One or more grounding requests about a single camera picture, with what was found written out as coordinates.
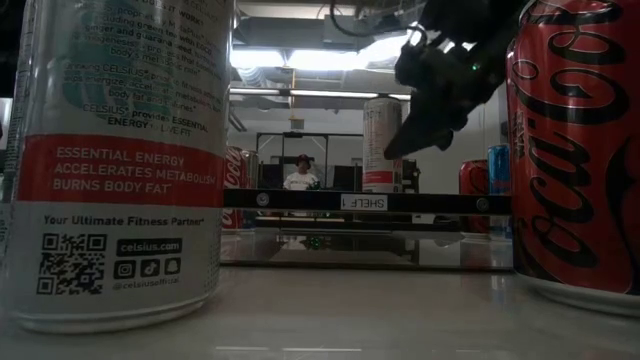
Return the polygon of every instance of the wall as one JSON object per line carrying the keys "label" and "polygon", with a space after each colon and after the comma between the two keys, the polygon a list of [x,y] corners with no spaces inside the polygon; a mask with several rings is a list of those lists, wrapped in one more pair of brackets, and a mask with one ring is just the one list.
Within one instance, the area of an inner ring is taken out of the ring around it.
{"label": "wall", "polygon": [[[407,156],[416,159],[422,171],[420,192],[432,194],[458,193],[458,172],[464,161],[486,159],[489,146],[500,144],[500,120],[506,116],[506,96],[504,85],[496,91],[491,100],[475,109],[469,115],[467,126],[454,136],[447,151],[429,148]],[[258,110],[243,109],[237,113],[247,128],[258,131],[289,131],[289,112],[271,110],[261,113]],[[297,117],[306,119],[305,131],[357,133],[362,134],[362,111],[343,110],[338,114],[324,110],[296,110]],[[261,139],[260,160],[269,163],[271,156],[280,156],[282,137],[274,136],[266,145],[269,136]],[[323,138],[315,138],[325,146]],[[245,149],[255,149],[256,135],[253,133],[229,132],[229,144]],[[287,139],[286,156],[305,153],[315,157],[318,163],[324,163],[324,151],[310,138]],[[331,138],[329,143],[329,164],[351,165],[352,158],[362,157],[361,138]]]}

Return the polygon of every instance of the red label band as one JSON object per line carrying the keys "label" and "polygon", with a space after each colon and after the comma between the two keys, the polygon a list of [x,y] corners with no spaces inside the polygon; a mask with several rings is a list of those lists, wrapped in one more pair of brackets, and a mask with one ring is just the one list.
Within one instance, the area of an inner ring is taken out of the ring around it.
{"label": "red label band", "polygon": [[18,200],[222,206],[224,160],[180,145],[100,135],[28,136]]}
{"label": "red label band", "polygon": [[392,171],[371,171],[364,175],[365,184],[393,184]]}

